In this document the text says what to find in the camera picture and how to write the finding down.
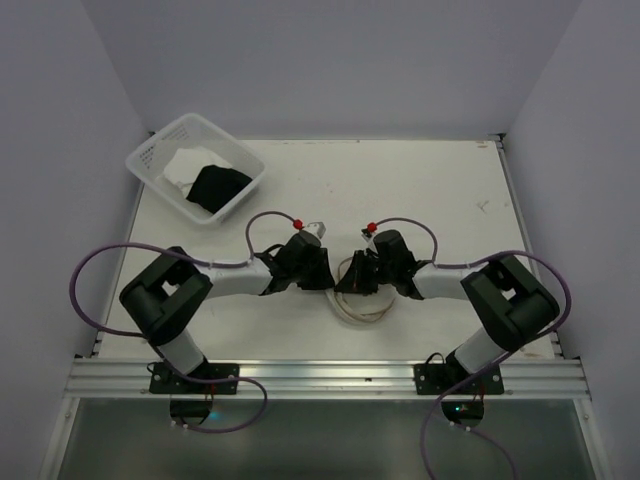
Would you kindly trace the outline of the round white mesh laundry bag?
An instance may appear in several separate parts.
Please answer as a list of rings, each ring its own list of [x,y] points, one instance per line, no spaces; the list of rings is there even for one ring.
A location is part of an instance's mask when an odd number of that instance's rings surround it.
[[[369,328],[383,322],[396,304],[395,290],[383,285],[371,295],[325,291],[329,307],[336,317],[353,328]]]

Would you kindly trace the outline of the black garment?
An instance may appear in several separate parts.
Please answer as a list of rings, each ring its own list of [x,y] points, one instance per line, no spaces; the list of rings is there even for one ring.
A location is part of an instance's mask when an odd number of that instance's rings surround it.
[[[209,165],[204,167],[196,177],[186,200],[215,214],[242,192],[251,181],[251,177],[233,168]]]

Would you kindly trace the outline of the white bra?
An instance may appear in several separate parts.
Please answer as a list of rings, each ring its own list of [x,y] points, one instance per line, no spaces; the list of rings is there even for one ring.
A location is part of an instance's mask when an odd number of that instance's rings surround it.
[[[156,179],[159,189],[170,196],[187,197],[200,171],[209,165],[232,168],[232,165],[213,151],[203,147],[178,148]]]

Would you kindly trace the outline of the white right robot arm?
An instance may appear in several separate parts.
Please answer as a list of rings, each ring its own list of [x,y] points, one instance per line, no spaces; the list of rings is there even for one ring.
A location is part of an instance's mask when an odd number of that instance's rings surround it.
[[[518,256],[500,252],[469,265],[445,266],[416,259],[400,232],[388,230],[354,252],[334,291],[370,295],[390,285],[414,300],[469,302],[481,328],[444,360],[447,377],[458,383],[533,341],[560,314],[557,300]]]

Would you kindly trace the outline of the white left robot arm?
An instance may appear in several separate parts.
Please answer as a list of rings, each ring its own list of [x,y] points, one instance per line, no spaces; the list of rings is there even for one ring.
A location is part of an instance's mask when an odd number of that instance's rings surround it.
[[[172,247],[124,287],[120,303],[163,359],[185,376],[207,379],[206,356],[187,329],[200,306],[233,295],[272,295],[292,284],[310,291],[333,288],[324,232],[321,222],[307,224],[276,253],[256,253],[234,268],[198,265]]]

